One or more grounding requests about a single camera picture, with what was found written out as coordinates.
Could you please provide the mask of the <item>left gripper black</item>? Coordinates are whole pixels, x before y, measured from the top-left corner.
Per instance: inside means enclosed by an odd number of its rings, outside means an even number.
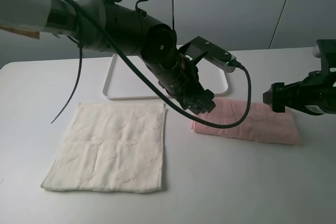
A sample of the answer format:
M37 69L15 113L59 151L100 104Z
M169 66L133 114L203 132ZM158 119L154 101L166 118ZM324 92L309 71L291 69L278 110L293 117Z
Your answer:
M158 79L159 85L174 98L183 110L194 114L211 112L215 108L214 93L204 89L199 82L198 68L178 51L163 59L149 59L141 56L142 61Z

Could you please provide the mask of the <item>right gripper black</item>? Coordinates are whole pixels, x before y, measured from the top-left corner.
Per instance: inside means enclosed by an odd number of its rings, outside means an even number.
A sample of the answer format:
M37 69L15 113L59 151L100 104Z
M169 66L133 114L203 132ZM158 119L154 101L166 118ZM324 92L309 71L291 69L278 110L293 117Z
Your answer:
M335 72L313 71L302 81L273 83L263 103L276 113L291 108L309 115L335 114Z

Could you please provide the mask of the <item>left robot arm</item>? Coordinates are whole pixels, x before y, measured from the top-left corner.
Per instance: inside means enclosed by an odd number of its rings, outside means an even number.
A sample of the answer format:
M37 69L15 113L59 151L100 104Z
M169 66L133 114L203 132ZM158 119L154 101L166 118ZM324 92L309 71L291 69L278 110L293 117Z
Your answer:
M214 94L204 89L196 64L177 49L168 25L121 0L1 0L1 24L29 31L65 35L81 48L138 56L159 85L184 110L214 109Z

